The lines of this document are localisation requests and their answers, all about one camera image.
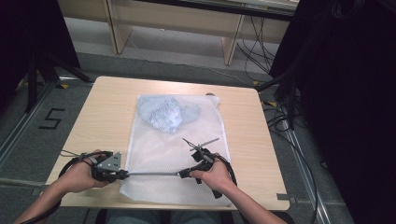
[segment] blue cloth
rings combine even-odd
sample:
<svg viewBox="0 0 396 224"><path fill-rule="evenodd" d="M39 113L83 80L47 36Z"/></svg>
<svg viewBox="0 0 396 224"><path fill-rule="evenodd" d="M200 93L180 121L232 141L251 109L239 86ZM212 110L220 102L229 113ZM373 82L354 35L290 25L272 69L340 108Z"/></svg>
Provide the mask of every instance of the blue cloth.
<svg viewBox="0 0 396 224"><path fill-rule="evenodd" d="M160 211L139 209L109 209L107 224L161 224ZM220 224L219 212L172 211L171 224Z"/></svg>

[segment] black tripod leg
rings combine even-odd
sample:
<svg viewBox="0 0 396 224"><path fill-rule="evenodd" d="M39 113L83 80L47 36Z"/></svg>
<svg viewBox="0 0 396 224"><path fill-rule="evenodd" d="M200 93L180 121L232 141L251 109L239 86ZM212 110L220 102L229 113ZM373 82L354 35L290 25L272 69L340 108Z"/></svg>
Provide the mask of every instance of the black tripod leg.
<svg viewBox="0 0 396 224"><path fill-rule="evenodd" d="M69 73L73 74L75 77L78 77L79 79L85 81L85 82L92 82L91 79L87 76L85 76L84 74L82 74L81 72L79 72L77 69L75 69L74 67L69 66L68 64L62 62L60 59L56 58L54 55L52 54L48 54L45 52L42 52L42 54L52 63L57 64L59 66L61 66L62 68L64 68L66 71L68 71Z"/></svg>
<svg viewBox="0 0 396 224"><path fill-rule="evenodd" d="M35 105L37 101L37 78L35 76L35 54L32 53L32 56L29 58L29 68L28 68L28 99L27 99L27 107L26 113L28 113L32 107Z"/></svg>

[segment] forearm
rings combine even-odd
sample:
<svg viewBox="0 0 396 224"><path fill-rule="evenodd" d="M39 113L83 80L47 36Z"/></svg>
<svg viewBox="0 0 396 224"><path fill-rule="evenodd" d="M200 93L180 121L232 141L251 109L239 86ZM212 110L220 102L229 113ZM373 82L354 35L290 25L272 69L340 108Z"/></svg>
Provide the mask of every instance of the forearm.
<svg viewBox="0 0 396 224"><path fill-rule="evenodd" d="M14 223L22 223L49 211L65 195L62 185L56 181L52 183Z"/></svg>
<svg viewBox="0 0 396 224"><path fill-rule="evenodd" d="M230 185L224 190L224 195L230 199L239 212L251 224L262 223L285 223L270 211L256 203L250 196L235 185Z"/></svg>

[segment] floor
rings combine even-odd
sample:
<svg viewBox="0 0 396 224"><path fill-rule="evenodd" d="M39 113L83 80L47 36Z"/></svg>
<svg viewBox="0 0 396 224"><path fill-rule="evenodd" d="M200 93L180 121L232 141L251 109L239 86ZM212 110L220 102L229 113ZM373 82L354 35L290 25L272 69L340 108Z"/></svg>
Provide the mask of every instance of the floor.
<svg viewBox="0 0 396 224"><path fill-rule="evenodd" d="M247 61L240 49L236 50L233 63L224 65L218 36L135 27L122 54L115 55L106 23L67 18L65 20L81 68L90 77L141 77L250 88L256 83L255 80L261 83L271 79L258 66ZM238 43L244 48L242 40ZM254 41L245 41L245 44L249 49L254 47L255 51L260 50ZM265 47L275 55L278 45L265 44ZM59 69L59 74L71 77L62 69ZM56 162L91 89L91 86L79 80L68 83L70 85L67 90L55 88L49 92L37 115L31 119L25 133L18 139L12 153L4 164L0 164L0 220L11 222L37 197L37 186L46 181L53 163ZM3 126L0 130L1 142L7 140L8 134L23 116L26 88L26 85L22 85L9 103L8 110L0 114ZM260 92L262 101L273 102L275 90L276 87L273 87ZM67 108L64 113L59 114L62 125L52 132L37 129L46 125L43 120L51 108ZM263 109L267 120L279 115L271 105L264 105ZM323 222L320 219L316 223L353 223L331 175L320 164L322 159L315 140L309 133L309 125L304 122L304 116L298 117L294 122L304 159L312 170L329 218L329 221ZM287 213L295 223L309 223L314 213L313 205L296 161L298 156L290 146L286 132L282 132L282 125L279 122L270 126L270 130L273 130L273 143L290 200ZM10 179L14 180L12 184L7 182ZM6 202L15 203L9 206ZM61 208L51 217L50 222L94 223L97 213L97 209ZM233 213L233 217L234 223L242 223L237 213Z"/></svg>

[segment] wooden table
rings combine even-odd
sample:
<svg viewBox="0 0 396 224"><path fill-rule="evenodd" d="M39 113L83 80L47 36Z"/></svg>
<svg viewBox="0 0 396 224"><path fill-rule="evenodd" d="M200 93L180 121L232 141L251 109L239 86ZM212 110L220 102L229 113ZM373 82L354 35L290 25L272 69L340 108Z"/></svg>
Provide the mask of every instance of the wooden table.
<svg viewBox="0 0 396 224"><path fill-rule="evenodd" d="M77 154L101 150L121 151L127 155L137 95L214 93L220 98L232 166L238 187L270 210L287 210L289 201L276 195L286 194L273 143L266 125L258 93L253 89L167 82L156 80L99 77L82 107L67 138L64 150ZM52 183L70 158L59 157L47 184ZM126 156L122 157L122 168ZM67 194L62 206L103 208L149 208L234 210L227 206L175 205L134 202L119 193L120 181L103 189Z"/></svg>

